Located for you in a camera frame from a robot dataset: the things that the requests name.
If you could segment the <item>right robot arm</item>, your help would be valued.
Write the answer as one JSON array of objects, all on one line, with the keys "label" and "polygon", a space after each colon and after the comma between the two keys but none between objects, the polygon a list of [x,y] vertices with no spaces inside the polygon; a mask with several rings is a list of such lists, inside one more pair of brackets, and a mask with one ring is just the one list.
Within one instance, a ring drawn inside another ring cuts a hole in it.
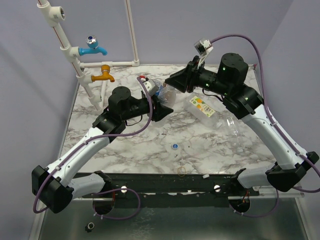
[{"label": "right robot arm", "polygon": [[165,83],[182,93],[201,88],[222,95],[226,109],[249,126],[275,157],[275,164],[269,167],[239,170],[234,176],[236,180],[230,183],[234,195],[241,196],[256,186],[272,186],[288,192],[319,160],[319,156],[294,142],[267,113],[263,97],[244,83],[248,69],[248,64],[236,53],[224,54],[217,72],[205,69],[200,58],[195,56],[185,68],[170,75]]}]

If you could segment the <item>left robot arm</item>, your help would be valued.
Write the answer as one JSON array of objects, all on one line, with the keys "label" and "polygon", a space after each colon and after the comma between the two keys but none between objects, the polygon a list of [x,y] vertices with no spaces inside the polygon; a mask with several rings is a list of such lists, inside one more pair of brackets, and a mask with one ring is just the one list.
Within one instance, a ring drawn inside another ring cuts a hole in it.
[{"label": "left robot arm", "polygon": [[34,213],[44,212],[44,209],[37,208],[39,201],[53,213],[59,213],[76,198],[89,194],[107,197],[111,185],[104,173],[94,172],[78,178],[75,175],[115,138],[126,136],[123,131],[126,129],[127,120],[148,115],[149,122],[159,122],[171,113],[173,109],[164,106],[158,97],[150,95],[148,90],[137,99],[127,87],[116,87],[108,98],[107,108],[96,118],[84,137],[47,167],[38,165],[31,172],[31,190],[35,195]]}]

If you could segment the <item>blue label water bottle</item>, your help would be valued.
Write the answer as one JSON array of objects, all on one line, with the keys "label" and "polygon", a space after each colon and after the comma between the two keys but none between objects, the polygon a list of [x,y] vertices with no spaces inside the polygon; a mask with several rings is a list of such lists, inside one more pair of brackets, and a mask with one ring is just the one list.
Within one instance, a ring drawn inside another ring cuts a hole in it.
[{"label": "blue label water bottle", "polygon": [[160,87],[160,88],[156,91],[155,95],[158,96],[158,95],[160,94],[160,91],[161,91],[161,90],[162,90],[162,88]]}]

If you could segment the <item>orange label clear bottle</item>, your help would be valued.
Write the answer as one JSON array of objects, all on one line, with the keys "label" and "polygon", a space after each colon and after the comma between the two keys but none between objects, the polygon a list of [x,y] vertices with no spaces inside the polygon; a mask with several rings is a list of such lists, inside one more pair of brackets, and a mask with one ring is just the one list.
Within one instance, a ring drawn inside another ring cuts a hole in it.
[{"label": "orange label clear bottle", "polygon": [[222,126],[220,116],[202,97],[191,94],[183,102],[185,111],[197,118],[205,127],[218,129]]}]

